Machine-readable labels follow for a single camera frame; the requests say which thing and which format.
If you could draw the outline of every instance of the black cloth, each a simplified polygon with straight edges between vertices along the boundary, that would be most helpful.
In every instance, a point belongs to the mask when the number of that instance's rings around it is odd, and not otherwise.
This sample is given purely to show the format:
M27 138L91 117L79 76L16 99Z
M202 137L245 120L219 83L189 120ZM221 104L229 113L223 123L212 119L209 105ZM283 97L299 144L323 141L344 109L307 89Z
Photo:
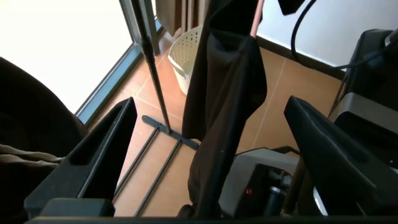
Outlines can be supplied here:
M87 132L47 87L0 57L0 144L64 157ZM0 162L0 223L25 221L25 198L52 170Z
M266 74L249 36L257 0L213 0L206 15L182 134L201 140L188 188L196 218L216 217L246 120L266 99Z

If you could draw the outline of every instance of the black metal stand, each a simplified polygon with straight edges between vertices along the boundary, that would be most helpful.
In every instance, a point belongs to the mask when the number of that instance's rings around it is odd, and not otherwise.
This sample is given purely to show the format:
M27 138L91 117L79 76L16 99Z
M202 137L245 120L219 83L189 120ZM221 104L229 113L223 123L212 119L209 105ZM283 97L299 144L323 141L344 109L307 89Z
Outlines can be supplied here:
M166 110L166 105L164 102L163 94L162 94L162 88L160 86L160 81L159 81L159 76L157 74L157 69L156 69L156 63L155 63L155 56L154 56L154 51L153 47L150 41L149 36L147 35L147 31L145 28L145 23L144 23L144 18L142 16L141 8L139 5L139 1L132 0L131 1L132 8L134 11L134 15L137 21L137 26L139 30L139 35L141 37L141 50L142 53L144 54L145 60L148 63L149 66L149 71L150 75L152 77L152 81L154 82L155 90L156 90L156 95L160 103L160 108L162 110L163 118L165 121L166 125L161 124L160 122L155 121L154 119L148 117L148 116L142 116L142 120L146 123L154 127L154 130L152 134L150 134L149 138L143 145L142 149L139 151L137 157L135 160L132 162L130 168L128 169L127 173L124 175L122 178L122 181L120 181L119 185L116 187L115 191L115 197L117 197L118 193L120 190L123 188L124 183L129 179L131 174L134 172L136 166L140 162L141 158L145 154L147 148L150 146L152 140L156 137L157 133L159 131L167 134L168 136L174 138L177 140L175 143L171 153L169 154L167 160L165 161L164 165L162 166L161 170L157 174L157 177L155 178L155 181L152 183L151 187L149 188L148 192L146 193L143 201L141 202L139 208L137 209L137 212L135 213L135 217L141 215L141 213L144 211L147 202L149 201L150 197L152 196L152 193L157 187L157 184L161 180L164 172L167 170L167 167L169 166L170 162L172 161L174 155L178 152L178 149L180 148L181 144L185 144L192 149L196 150L199 145L195 143L194 141L190 139L186 139L182 137L182 135L174 130L171 129L170 127L170 121L169 117L167 116L167 110Z

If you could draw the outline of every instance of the perforated plastic basket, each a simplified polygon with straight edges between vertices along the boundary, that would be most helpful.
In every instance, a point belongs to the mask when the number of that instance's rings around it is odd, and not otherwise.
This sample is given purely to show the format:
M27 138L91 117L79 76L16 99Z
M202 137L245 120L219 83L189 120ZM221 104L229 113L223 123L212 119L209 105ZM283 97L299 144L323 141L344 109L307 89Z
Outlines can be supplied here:
M178 84L184 94L187 94L191 81L201 30L202 26L198 26L182 34L173 43L169 51L169 60L173 65Z

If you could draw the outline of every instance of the orange floor tile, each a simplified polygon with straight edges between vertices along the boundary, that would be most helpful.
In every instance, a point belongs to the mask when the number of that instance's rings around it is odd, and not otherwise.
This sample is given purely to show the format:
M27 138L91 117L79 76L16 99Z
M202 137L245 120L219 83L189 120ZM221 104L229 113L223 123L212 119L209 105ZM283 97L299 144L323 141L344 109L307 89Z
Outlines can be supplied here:
M168 34L160 40L161 55L157 56L157 69L162 85L167 111L172 128L181 132L185 95L181 92L167 50L175 39ZM284 118L283 110L290 95L307 100L327 115L336 95L340 81L320 72L261 49L266 69L267 98L264 104L248 119L242 133L238 152L256 147L297 148ZM117 102L132 96L139 118L132 135L121 177L126 173L140 148L152 132L141 116L146 114L164 122L159 102L144 61L132 72L120 90L113 96L99 119ZM133 216L149 186L162 167L175 140L159 133L150 145L142 162L130 177L123 191L114 201L116 216ZM189 203L187 179L194 151L187 146L180 148L155 194L145 209L144 216L176 216L182 205Z

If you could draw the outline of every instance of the black cable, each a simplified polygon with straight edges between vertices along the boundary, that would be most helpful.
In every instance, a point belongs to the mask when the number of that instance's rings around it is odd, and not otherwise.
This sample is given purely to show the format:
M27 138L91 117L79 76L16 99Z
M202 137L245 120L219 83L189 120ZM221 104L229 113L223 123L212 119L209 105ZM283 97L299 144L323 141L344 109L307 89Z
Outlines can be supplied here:
M359 61L359 62L349 63L349 64L347 64L347 65L340 65L340 66L331 67L331 68L315 68L315 67L313 67L313 66L306 65L305 63L303 63L303 62L300 60L299 55L298 55L298 53L296 52L296 43L295 43L295 41L296 41L297 31L299 30L299 27L300 27L301 22L303 21L305 15L307 14L307 12L310 10L310 8L314 5L314 3L315 3L316 1L317 1L317 0L311 0L311 1L309 2L309 4L307 4L307 6L305 6L305 9L304 9L303 12L301 13L301 15L298 17L297 22L296 22L296 24L294 25L293 32L292 32L292 40L291 40L291 43L290 43L290 47L291 47L291 49L292 49L293 58L294 58L298 63L300 63L301 65L306 66L306 67L311 68L311 69L318 70L318 71L320 71L320 72L323 72L324 70L333 70L333 71L335 71L335 70L341 70L341 69L343 69L343 68L352 68L352 67L356 67L356 66L358 66L358 65L362 65L362 64L364 64L364 63L368 63L369 61L371 61L371 60L377 58L378 56L380 56L380 55L386 53L389 49L391 49L392 47L394 47L394 46L398 43L398 42L391 43L391 44L389 44L387 47L384 47L384 48L381 49L380 51L378 51L378 52L376 52L375 54L373 54L371 57L369 57L369 58L367 58L367 59L364 59L364 60L362 60L362 61Z

